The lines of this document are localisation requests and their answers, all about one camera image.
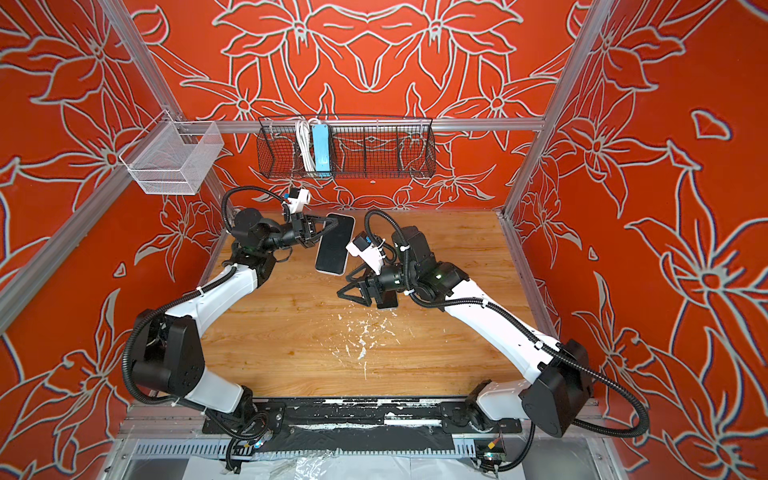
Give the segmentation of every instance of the metal grate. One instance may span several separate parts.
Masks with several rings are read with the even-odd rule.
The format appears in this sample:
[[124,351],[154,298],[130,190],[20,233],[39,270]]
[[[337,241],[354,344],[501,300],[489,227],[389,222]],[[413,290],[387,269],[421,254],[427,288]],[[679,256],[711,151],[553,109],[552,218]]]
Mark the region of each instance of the metal grate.
[[[429,178],[435,174],[435,135],[429,118],[320,118],[329,126],[330,172],[304,168],[294,125],[300,118],[259,119],[259,171],[265,177]],[[310,147],[314,157],[311,141]]]
[[[281,458],[311,457],[318,455],[396,455],[412,458],[474,458],[475,446],[471,439],[454,439],[454,450],[361,450],[347,452],[342,449],[290,450],[261,452],[253,447],[239,447],[232,458],[235,460],[279,460]],[[134,459],[141,458],[187,458],[198,456],[223,459],[227,453],[229,439],[142,439],[133,452]]]
[[147,147],[125,164],[146,194],[196,194],[224,146],[215,122],[197,143],[182,138],[177,126],[178,122],[159,123]]

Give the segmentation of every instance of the smartphone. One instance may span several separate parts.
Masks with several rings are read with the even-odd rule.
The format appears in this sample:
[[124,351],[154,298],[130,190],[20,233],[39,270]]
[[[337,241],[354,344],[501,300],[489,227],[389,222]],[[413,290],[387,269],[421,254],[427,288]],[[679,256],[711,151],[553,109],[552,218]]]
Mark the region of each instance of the smartphone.
[[329,275],[343,275],[346,271],[346,245],[351,241],[355,230],[355,217],[339,214],[329,214],[328,216],[336,218],[339,225],[320,237],[315,270]]

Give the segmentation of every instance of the cable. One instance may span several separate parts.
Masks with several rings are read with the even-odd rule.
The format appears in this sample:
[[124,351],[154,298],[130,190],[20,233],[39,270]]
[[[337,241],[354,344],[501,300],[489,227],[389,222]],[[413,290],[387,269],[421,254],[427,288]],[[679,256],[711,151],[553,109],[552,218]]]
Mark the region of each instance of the cable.
[[[239,434],[243,434],[243,433],[245,433],[245,431],[250,430],[256,424],[256,420],[258,420],[258,419],[261,420],[261,425],[262,425],[261,429],[257,433],[256,437],[254,437],[252,439],[249,439],[249,440],[244,440],[245,442],[248,442],[250,440],[255,440],[255,439],[258,439],[260,437],[263,437],[264,434],[266,433],[266,423],[269,420],[269,417],[267,417],[266,413],[264,413],[264,412],[256,412],[256,414],[254,414],[253,417],[251,417],[251,419],[248,422],[245,423],[245,425],[241,426],[237,430],[237,434],[238,435]],[[224,456],[224,459],[225,459],[225,461],[227,463],[227,470],[230,470],[230,471],[235,472],[235,473],[240,473],[240,466],[239,465],[235,466],[232,463],[232,454],[234,453],[234,449],[237,447],[237,444],[240,443],[240,442],[243,442],[243,440],[239,440],[239,439],[236,439],[236,438],[232,437],[232,439],[230,440],[229,445],[227,445],[227,453]]]
[[310,124],[321,124],[320,120],[310,118],[308,121],[300,118],[296,121],[296,142],[301,150],[301,158],[304,161],[304,170],[307,172],[315,171],[315,159],[312,158],[310,151]]
[[393,247],[387,242],[382,243],[382,247],[386,248],[390,253],[392,253],[392,258],[389,258],[388,256],[386,256],[386,253],[384,254],[384,261],[387,262],[389,265],[392,265],[394,262],[397,261],[397,251],[395,250],[395,247]]
[[[533,438],[534,438],[535,432],[536,432],[536,425],[534,425],[533,422],[531,422],[531,430],[528,432],[528,439],[525,440],[525,446],[520,451],[520,453],[518,453],[518,456],[514,460],[512,460],[507,465],[500,465],[498,467],[498,470],[500,472],[509,472],[514,467],[520,465],[523,462],[523,460],[525,460],[525,457],[528,455],[528,452],[531,451],[531,446],[533,445]],[[495,465],[491,462],[485,461],[484,459],[480,461],[480,469],[483,470],[484,472],[496,471]]]
[[241,432],[236,432],[235,430],[230,429],[226,425],[224,425],[221,420],[213,415],[211,412],[208,411],[208,409],[205,410],[205,416],[208,417],[208,419],[215,423],[217,427],[219,427],[221,430],[223,430],[224,433],[232,437],[236,440],[254,440],[259,438],[260,434],[254,433],[254,434],[245,434]]
[[[237,267],[232,266],[232,268],[224,276],[222,276],[218,280],[214,280],[213,282],[203,286],[201,290],[203,291],[203,293],[210,292],[217,286],[221,285],[222,283],[232,278],[235,272],[237,272]],[[134,329],[131,332],[131,335],[128,337],[128,340],[126,340],[125,348],[123,349],[123,358],[122,358],[122,364],[121,364],[121,369],[123,372],[123,383],[125,384],[125,388],[128,390],[128,392],[139,402],[146,403],[147,405],[159,405],[161,403],[169,402],[171,400],[176,399],[175,396],[171,396],[171,395],[164,396],[164,397],[150,397],[149,395],[145,395],[144,392],[139,390],[138,386],[136,386],[136,383],[134,382],[134,379],[131,376],[131,371],[133,370],[133,359],[131,358],[131,351],[134,348],[134,344],[136,343],[136,339],[139,337],[141,330],[143,330],[144,327],[149,325],[150,322],[152,322],[152,320],[164,314],[166,310],[176,305],[180,305],[184,302],[192,300],[193,298],[198,297],[200,295],[201,295],[200,291],[195,290],[191,293],[188,293],[182,296],[180,299],[176,299],[173,302],[167,303],[162,307],[158,308],[157,310],[150,312],[143,319],[141,319],[141,321],[137,323],[136,326],[134,326]]]
[[282,260],[275,260],[277,263],[287,262],[291,255],[293,255],[293,247],[288,246],[288,248],[281,248],[281,250],[288,250],[288,257],[283,258]]
[[[400,226],[397,224],[397,222],[395,222],[394,219],[392,219],[392,217],[385,214],[381,210],[370,210],[366,214],[366,217],[365,217],[366,234],[368,235],[369,238],[371,238],[371,240],[373,240],[374,238],[378,238],[370,230],[370,217],[372,217],[373,215],[378,215],[380,217],[383,217],[387,221],[389,221],[392,224],[392,226],[395,228],[395,232],[397,232],[397,234],[400,237],[401,246],[402,247],[408,246],[406,239],[402,234],[402,230],[400,230]],[[411,250],[409,248],[405,248],[402,252],[403,272],[410,271],[409,269],[410,251]],[[485,303],[487,301],[486,299],[482,299],[478,297],[443,300],[442,302],[426,302],[420,299],[417,296],[416,292],[414,291],[411,284],[410,275],[406,274],[406,275],[403,275],[402,277],[404,280],[404,284],[406,285],[406,291],[411,292],[409,294],[409,296],[411,297],[411,300],[413,300],[419,306],[423,306],[425,308],[445,308],[447,306],[484,305],[485,304],[485,308],[489,308],[494,312],[498,313],[499,315],[503,316],[516,329],[520,330],[520,332],[522,332],[523,335],[525,335],[525,337],[531,343],[534,343],[534,344],[540,343],[539,338],[531,330],[529,330],[514,315],[512,315],[510,312],[505,310],[503,307],[497,305],[496,303],[492,303],[492,302]],[[625,389],[623,386],[609,379],[602,373],[595,372],[593,369],[589,368],[588,366],[581,365],[579,362],[575,361],[572,356],[561,352],[559,349],[553,349],[547,344],[543,344],[541,349],[544,350],[544,352],[547,353],[552,358],[558,359],[559,361],[565,363],[566,365],[569,365],[571,368],[574,368],[581,372],[586,373],[593,379],[596,379],[598,382],[605,384],[609,389],[615,391],[616,393],[624,397],[624,399],[626,399],[630,403],[630,405],[632,405],[635,412],[637,412],[637,417],[639,420],[637,425],[634,425],[628,429],[612,429],[609,427],[603,427],[602,425],[595,425],[594,423],[585,422],[584,420],[580,420],[580,419],[574,419],[573,422],[571,422],[573,425],[576,425],[583,429],[587,429],[591,432],[596,432],[602,435],[618,437],[618,438],[638,437],[640,435],[643,435],[645,432],[647,432],[647,430],[650,428],[650,418],[648,416],[648,411],[645,409],[645,406],[643,405],[643,403],[636,396],[634,396],[629,390]]]
[[288,204],[286,203],[285,199],[271,190],[267,190],[266,188],[262,188],[262,187],[256,187],[255,185],[243,185],[242,187],[235,187],[231,190],[228,190],[224,194],[224,196],[221,197],[221,218],[224,220],[224,228],[227,229],[228,233],[232,233],[232,224],[230,223],[230,219],[227,216],[227,201],[230,199],[230,195],[236,194],[237,192],[242,192],[245,190],[255,190],[257,192],[270,195],[271,197],[273,197],[275,200],[279,201],[283,205],[284,214],[288,212]]

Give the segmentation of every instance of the black wire basket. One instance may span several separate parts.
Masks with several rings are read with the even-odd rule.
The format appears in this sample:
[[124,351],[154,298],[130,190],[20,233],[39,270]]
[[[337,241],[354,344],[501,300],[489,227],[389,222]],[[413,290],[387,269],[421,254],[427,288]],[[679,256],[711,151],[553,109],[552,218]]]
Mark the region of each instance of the black wire basket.
[[[296,121],[328,125],[330,171],[308,172],[296,140]],[[259,118],[259,172],[267,178],[430,178],[435,174],[431,118],[356,114]],[[310,151],[315,157],[313,142]]]

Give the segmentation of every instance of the red wall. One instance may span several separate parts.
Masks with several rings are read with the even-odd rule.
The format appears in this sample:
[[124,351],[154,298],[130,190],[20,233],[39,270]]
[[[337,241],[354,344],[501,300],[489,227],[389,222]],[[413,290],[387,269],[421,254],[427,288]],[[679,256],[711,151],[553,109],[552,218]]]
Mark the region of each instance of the red wall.
[[[118,168],[159,108],[95,0],[0,5],[0,288]],[[211,196],[132,184],[0,336],[0,478],[95,478],[125,416],[135,316],[192,290]]]
[[0,6],[0,289],[160,110],[96,0]]
[[633,478],[768,475],[767,58],[765,2],[620,0],[515,211]]
[[[370,3],[374,11],[349,0],[125,3],[188,118],[251,121],[313,112],[541,115],[589,5],[397,1]],[[232,155],[217,162],[225,184],[301,184],[315,205],[341,208],[497,207],[533,139],[532,132],[439,135],[431,180],[374,183],[265,181],[253,135],[227,136]]]

